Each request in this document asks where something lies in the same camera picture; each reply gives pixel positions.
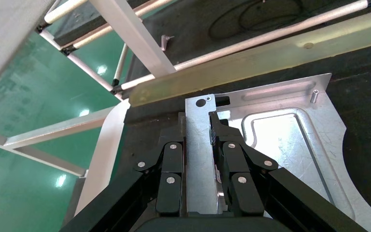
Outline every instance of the white tube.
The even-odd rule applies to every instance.
[[[74,9],[76,9],[78,6],[82,5],[85,2],[87,2],[87,0],[68,0],[64,4],[60,5],[56,9],[46,14],[44,20],[46,23],[52,24],[56,20],[60,19],[67,13],[73,11]]]
[[[79,48],[85,46],[86,44],[92,42],[93,40],[95,40],[97,38],[100,38],[103,35],[111,32],[111,31],[113,31],[113,28],[111,26],[106,26],[105,28],[91,34],[90,36],[82,39],[81,41],[74,43],[73,47],[76,48],[76,49],[79,49]]]
[[[121,76],[121,73],[123,72],[123,66],[126,60],[127,52],[128,52],[128,46],[127,44],[124,44],[122,52],[120,54],[119,62],[117,64],[116,73],[114,74],[114,79],[120,80],[120,76]]]
[[[53,47],[55,47],[58,51],[60,51],[62,48],[53,40],[54,36],[49,33],[46,30],[42,30],[41,33],[39,33],[42,38],[44,38],[46,41],[48,41]]]
[[[210,52],[210,53],[205,54],[203,56],[200,56],[200,57],[188,60],[186,62],[177,64],[177,65],[174,66],[174,68],[177,71],[179,71],[179,70],[183,70],[183,69],[186,69],[186,68],[189,68],[189,67],[193,67],[193,66],[196,66],[196,65],[199,65],[199,64],[202,64],[202,63],[205,63],[205,62],[208,62],[208,61],[220,58],[220,57],[224,57],[224,56],[227,56],[227,55],[245,50],[247,48],[250,48],[250,47],[262,44],[262,43],[266,43],[266,42],[281,38],[283,36],[286,36],[286,35],[289,35],[289,34],[292,34],[292,33],[295,33],[295,32],[298,32],[298,31],[301,31],[301,30],[304,30],[304,29],[307,29],[307,28],[310,28],[310,27],[313,27],[313,26],[316,26],[316,25],[319,25],[319,24],[322,24],[322,23],[325,23],[325,22],[328,22],[328,21],[331,21],[335,18],[339,18],[339,17],[342,17],[344,15],[348,15],[348,14],[351,14],[353,12],[357,12],[357,11],[366,9],[367,7],[368,7],[368,1],[367,0],[355,1],[353,3],[350,3],[348,5],[345,5],[345,6],[337,8],[337,9],[328,11],[326,13],[308,18],[308,19],[306,19],[306,20],[304,20],[300,23],[294,24],[292,26],[282,28],[282,29],[273,30],[271,32],[259,35],[257,37],[251,38],[249,40],[245,40],[245,41],[236,43],[234,45],[216,50],[214,52]],[[128,89],[128,88],[132,88],[132,87],[134,87],[134,86],[136,86],[140,83],[143,83],[143,82],[146,82],[146,81],[149,81],[149,80],[153,80],[153,79],[155,79],[155,77],[153,75],[149,74],[149,75],[141,77],[139,79],[124,83],[124,84],[121,85],[121,88],[123,90],[125,90],[125,89]]]
[[[99,76],[95,71],[93,71],[91,68],[89,68],[83,61],[81,61],[78,57],[76,57],[73,54],[69,54],[67,56],[73,63],[75,63],[79,68],[81,68],[85,73],[87,73],[91,78],[93,78],[97,83],[99,83],[101,86],[103,86],[107,91],[110,91],[113,89],[113,87],[105,81],[101,76]],[[120,101],[123,99],[121,98],[120,94],[116,94],[115,97],[117,97]]]

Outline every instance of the white metal frame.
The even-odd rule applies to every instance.
[[[69,0],[63,5],[50,11],[44,19],[47,24],[51,24],[86,1],[87,0]],[[106,19],[110,26],[105,25],[98,32],[86,37],[84,40],[73,43],[73,47],[79,48],[85,44],[88,44],[90,41],[99,38],[101,35],[112,31],[111,28],[114,28],[127,44],[123,47],[122,56],[120,57],[120,61],[117,65],[115,77],[119,78],[121,75],[121,68],[123,67],[122,62],[125,60],[125,54],[127,53],[128,47],[132,48],[134,54],[153,74],[128,83],[124,83],[121,85],[122,89],[134,87],[139,83],[173,73],[176,70],[186,69],[213,59],[239,52],[249,47],[289,35],[291,33],[368,7],[367,0],[358,0],[338,9],[309,18],[290,27],[278,29],[173,66],[161,51],[157,43],[153,40],[151,35],[147,32],[146,28],[141,23],[141,20],[138,18],[139,16],[144,15],[145,13],[166,3],[169,3],[172,0],[151,0],[148,3],[136,8],[134,11],[127,4],[126,0],[90,1]],[[53,36],[49,32],[43,30],[41,31],[40,35],[57,50],[62,50],[62,47],[53,40]],[[85,65],[78,57],[73,54],[68,54],[67,57],[83,71],[85,71],[90,77],[101,84],[107,91],[111,91],[113,89],[109,83],[102,79],[102,77],[100,77],[95,71],[91,70],[87,65]],[[86,183],[82,191],[81,200],[79,201],[76,211],[77,213],[98,193],[100,193],[100,191],[107,186],[108,181],[110,180],[111,169],[113,168],[118,142],[120,141],[121,131],[124,125],[124,116],[129,108],[128,100],[123,101],[120,94],[116,94],[115,96],[122,102],[113,109],[104,109],[87,116],[74,118],[10,138],[5,138],[0,135],[0,148],[69,172],[76,176],[86,176],[86,173],[88,173]],[[100,127],[101,125],[103,125],[103,127],[90,164],[90,172],[87,172],[85,169],[77,167],[74,164],[36,150],[30,146],[39,142]]]

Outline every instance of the metal pin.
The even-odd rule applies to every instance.
[[[167,42],[171,39],[174,38],[174,36],[167,36],[167,35],[162,35],[161,36],[161,50],[166,51],[167,49]]]
[[[311,103],[315,103],[316,102],[316,99],[318,98],[318,94],[319,94],[319,90],[317,90],[317,89],[315,89],[312,92]]]
[[[169,178],[167,178],[166,181],[167,181],[167,183],[172,184],[172,183],[175,182],[175,179],[174,179],[174,177],[169,177]]]
[[[240,176],[240,177],[238,177],[238,182],[244,184],[244,183],[247,183],[247,179],[245,177],[243,177],[243,176]]]

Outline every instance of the silver rivet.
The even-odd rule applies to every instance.
[[[172,184],[172,183],[174,183],[174,182],[175,182],[174,177],[169,177],[169,178],[167,178],[167,183]]]
[[[311,48],[314,47],[314,44],[313,44],[313,43],[306,43],[306,44],[303,45],[303,47],[304,47],[305,49],[311,49]]]
[[[247,179],[245,177],[243,177],[243,176],[240,176],[240,177],[238,177],[238,182],[244,184],[244,183],[247,183]]]

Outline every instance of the black work surface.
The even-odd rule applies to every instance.
[[[323,73],[332,73],[327,94],[347,131],[343,155],[349,175],[371,205],[371,47],[307,63],[295,68],[190,93],[180,97],[130,108],[126,137],[117,172],[124,172],[136,154],[157,145],[161,128],[177,124],[185,111],[185,98],[225,93]]]

